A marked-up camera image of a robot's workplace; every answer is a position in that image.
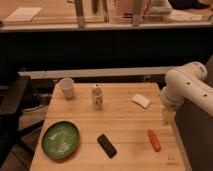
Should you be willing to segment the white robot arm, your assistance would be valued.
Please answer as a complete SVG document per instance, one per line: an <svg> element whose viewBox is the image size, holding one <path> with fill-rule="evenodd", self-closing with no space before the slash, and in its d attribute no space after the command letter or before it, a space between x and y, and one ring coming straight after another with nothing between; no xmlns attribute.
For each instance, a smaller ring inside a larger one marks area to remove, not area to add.
<svg viewBox="0 0 213 171"><path fill-rule="evenodd" d="M213 88L205 83L206 78L207 68L200 62L190 62L166 73L166 86L160 93L164 125L172 123L185 99L213 117Z"/></svg>

